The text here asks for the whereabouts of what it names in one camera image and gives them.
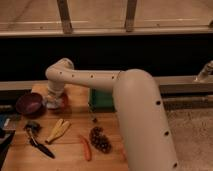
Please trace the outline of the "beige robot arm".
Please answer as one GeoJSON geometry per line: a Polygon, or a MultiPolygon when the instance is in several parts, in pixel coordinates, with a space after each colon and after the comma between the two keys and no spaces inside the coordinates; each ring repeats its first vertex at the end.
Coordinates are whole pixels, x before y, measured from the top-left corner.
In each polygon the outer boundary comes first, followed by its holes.
{"type": "Polygon", "coordinates": [[[59,97],[67,84],[113,95],[129,171],[179,171],[172,134],[159,87],[141,69],[76,70],[67,58],[45,71],[48,91],[59,97]]]}

